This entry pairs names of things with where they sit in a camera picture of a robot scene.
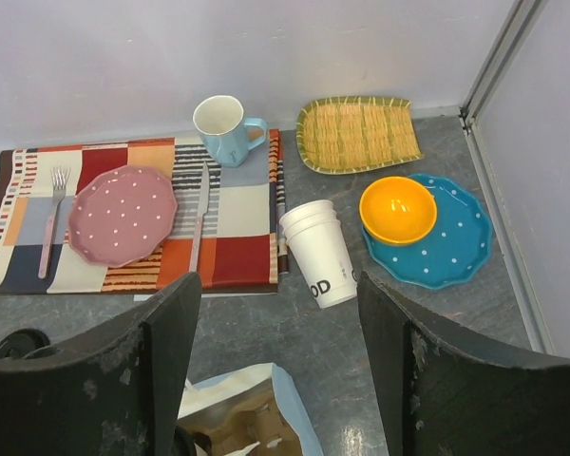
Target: light blue mug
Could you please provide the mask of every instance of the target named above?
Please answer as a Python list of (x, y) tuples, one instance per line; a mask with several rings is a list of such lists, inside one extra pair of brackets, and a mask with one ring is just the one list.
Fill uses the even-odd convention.
[[(194, 110), (192, 121), (207, 152), (222, 166), (239, 166), (249, 151), (264, 143), (268, 136), (266, 122), (245, 119), (242, 104), (229, 95), (216, 95), (200, 103)], [(249, 141), (249, 126), (260, 128), (262, 136)]]

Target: mug handle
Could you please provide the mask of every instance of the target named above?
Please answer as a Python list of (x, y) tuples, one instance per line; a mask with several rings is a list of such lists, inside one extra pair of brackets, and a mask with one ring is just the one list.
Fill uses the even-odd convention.
[(248, 126), (256, 126), (262, 130), (262, 136), (260, 136), (259, 138), (256, 138), (253, 141), (249, 142), (249, 145), (248, 145), (249, 150), (251, 150), (255, 147), (258, 147), (260, 144), (262, 144), (266, 141), (266, 138), (268, 137), (268, 125), (266, 124), (266, 122), (264, 120), (250, 117), (250, 118), (245, 119), (243, 121), (243, 125), (245, 126), (245, 128), (247, 128)]

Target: mug rim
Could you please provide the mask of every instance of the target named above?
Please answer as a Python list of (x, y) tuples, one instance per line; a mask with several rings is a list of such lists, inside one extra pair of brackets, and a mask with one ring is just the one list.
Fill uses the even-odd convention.
[[(202, 108), (205, 104), (212, 102), (213, 100), (216, 99), (228, 99), (228, 100), (233, 100), (234, 102), (237, 103), (238, 107), (240, 108), (240, 119), (238, 119), (238, 122), (229, 130), (226, 131), (222, 131), (220, 133), (207, 133), (206, 131), (204, 131), (203, 129), (199, 128), (198, 124), (197, 124), (197, 113), (199, 111), (200, 108)], [(222, 135), (227, 135), (228, 133), (232, 132), (233, 130), (235, 130), (245, 119), (245, 108), (243, 107), (242, 103), (240, 102), (240, 100), (236, 97), (233, 97), (232, 95), (213, 95), (209, 98), (205, 98), (202, 102), (200, 102), (197, 107), (194, 108), (194, 112), (192, 113), (192, 123), (194, 124), (194, 127), (203, 135), (205, 136), (222, 136)]]

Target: metal frame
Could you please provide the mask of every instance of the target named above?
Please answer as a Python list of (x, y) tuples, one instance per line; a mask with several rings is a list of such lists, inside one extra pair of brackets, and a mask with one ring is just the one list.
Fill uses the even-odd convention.
[(511, 230), (498, 183), (492, 171), (481, 137), (478, 116), (505, 75), (523, 40), (537, 21), (547, 0), (517, 0), (499, 33), (482, 70), (461, 108), (461, 123), (466, 142), (485, 195), (504, 262), (520, 306), (530, 345), (536, 352), (555, 354), (553, 343), (542, 318), (536, 294), (515, 235)]

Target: cup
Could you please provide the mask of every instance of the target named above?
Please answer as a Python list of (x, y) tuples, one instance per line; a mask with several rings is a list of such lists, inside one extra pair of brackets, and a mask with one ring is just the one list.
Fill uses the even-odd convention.
[(291, 238), (294, 235), (294, 233), (297, 233), (306, 226), (314, 225), (319, 221), (330, 221), (330, 220), (337, 220), (334, 210), (317, 212), (316, 214), (310, 214), (304, 218), (301, 218), (300, 220), (297, 220), (295, 223), (292, 223), (287, 228), (285, 228), (283, 230), (283, 236), (285, 238)]
[(340, 222), (306, 220), (290, 228), (287, 245), (317, 304), (326, 309), (354, 298), (357, 285)]
[(286, 212), (278, 221), (283, 228), (283, 232), (297, 221), (311, 216), (318, 212), (333, 210), (333, 203), (328, 199), (318, 199), (317, 201), (307, 202), (299, 205), (294, 209)]
[[(222, 166), (237, 167), (249, 151), (266, 141), (268, 125), (261, 119), (245, 118), (239, 100), (229, 95), (216, 95), (201, 102), (192, 121), (209, 155)], [(262, 135), (249, 141), (247, 127), (255, 126)]]

